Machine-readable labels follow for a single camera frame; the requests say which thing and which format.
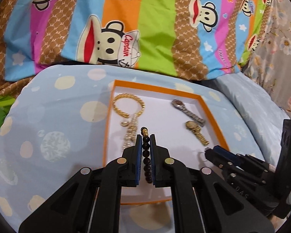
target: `blue stripe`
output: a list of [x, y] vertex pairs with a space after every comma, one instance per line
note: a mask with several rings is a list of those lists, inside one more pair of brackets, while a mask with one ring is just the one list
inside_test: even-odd
[[105, 0], [77, 0], [72, 16], [67, 41], [61, 55], [67, 59], [76, 60], [76, 52], [80, 36], [90, 15], [102, 19]]
[[[32, 0], [17, 0], [4, 33], [6, 43], [5, 77], [17, 81], [35, 74], [30, 46], [30, 9]], [[12, 55], [21, 52], [25, 58], [22, 65], [13, 65]]]
[[[236, 59], [237, 61], [240, 60], [244, 49], [245, 49], [245, 42], [248, 37], [248, 31], [249, 31], [249, 23], [250, 23], [250, 18], [245, 16], [242, 11], [237, 16], [236, 19]], [[240, 29], [240, 25], [244, 25], [247, 29], [245, 31]]]
[[[219, 23], [219, 19], [220, 19], [220, 15], [221, 15], [221, 1], [222, 0], [201, 0], [201, 3], [202, 3], [202, 5], [204, 5], [205, 3], [209, 2], [209, 1], [214, 3], [216, 6], [216, 11], [218, 14], [218, 23]], [[216, 70], [218, 68], [222, 68], [222, 65], [220, 64], [220, 62], [217, 60], [217, 58], [214, 55], [215, 51], [217, 50], [217, 43], [216, 43], [216, 39], [214, 37], [214, 33], [217, 30], [218, 23], [212, 29], [211, 32], [206, 32], [202, 23], [199, 23], [199, 25], [198, 25], [197, 36], [200, 39], [199, 53], [203, 58], [203, 63], [208, 67], [208, 70], [209, 70], [209, 74], [207, 75], [208, 79], [210, 79], [210, 77], [216, 78], [216, 77], [224, 74], [223, 71]], [[205, 50], [204, 43], [206, 41], [209, 45], [212, 46], [213, 52]]]

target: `black bead bracelet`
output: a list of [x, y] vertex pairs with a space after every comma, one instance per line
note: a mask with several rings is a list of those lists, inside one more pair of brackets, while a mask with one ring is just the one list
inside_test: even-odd
[[148, 129], [146, 127], [142, 127], [141, 128], [141, 135], [142, 135], [142, 148], [143, 148], [143, 152], [142, 155], [144, 157], [143, 159], [143, 163], [145, 164], [145, 166], [143, 167], [144, 171], [145, 171], [145, 179], [146, 182], [151, 184], [152, 183], [152, 173], [151, 173], [151, 160], [149, 158], [150, 156], [150, 138], [149, 138], [149, 134], [148, 134]]

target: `gold bangle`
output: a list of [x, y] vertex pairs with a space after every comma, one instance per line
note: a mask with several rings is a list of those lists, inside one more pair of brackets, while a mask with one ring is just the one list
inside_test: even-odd
[[141, 100], [138, 96], [133, 95], [133, 94], [120, 94], [114, 97], [113, 99], [113, 109], [117, 114], [119, 114], [121, 117], [129, 118], [129, 114], [125, 113], [124, 111], [121, 111], [115, 104], [118, 99], [123, 99], [123, 98], [133, 99], [141, 105], [141, 110], [135, 114], [136, 116], [140, 116], [143, 113], [146, 106], [143, 100]]

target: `gold necklace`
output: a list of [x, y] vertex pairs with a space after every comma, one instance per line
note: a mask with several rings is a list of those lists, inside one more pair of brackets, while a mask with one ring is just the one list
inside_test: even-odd
[[124, 143], [123, 143], [123, 149], [125, 149], [127, 147], [130, 147], [132, 142], [133, 143], [136, 142], [137, 129], [138, 129], [138, 117], [143, 113], [146, 105], [145, 105], [143, 100], [141, 100], [138, 96], [133, 95], [133, 94], [120, 94], [120, 95], [117, 95], [116, 97], [114, 97], [114, 99], [113, 99], [114, 111], [117, 114], [119, 114], [121, 117], [124, 117], [127, 119], [130, 117], [130, 115], [128, 113], [125, 113], [124, 111], [120, 110], [115, 104], [117, 100], [123, 99], [123, 98], [133, 99], [141, 105], [141, 110], [133, 115], [130, 122], [126, 121], [126, 120], [121, 122], [121, 126], [127, 127], [127, 132], [124, 136]]

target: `metal bolt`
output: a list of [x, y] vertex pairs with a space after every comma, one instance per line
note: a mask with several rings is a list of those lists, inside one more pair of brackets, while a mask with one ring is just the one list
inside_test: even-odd
[[117, 163], [118, 164], [125, 164], [127, 162], [127, 160], [125, 158], [118, 158]]
[[173, 158], [166, 158], [165, 159], [165, 163], [168, 165], [172, 165], [175, 162], [175, 160]]
[[205, 174], [205, 175], [209, 175], [209, 174], [211, 174], [211, 169], [208, 168], [208, 167], [203, 167], [202, 168], [202, 173]]
[[84, 168], [81, 169], [80, 172], [81, 172], [81, 174], [86, 175], [86, 174], [89, 174], [90, 171], [91, 170], [88, 167], [84, 167]]

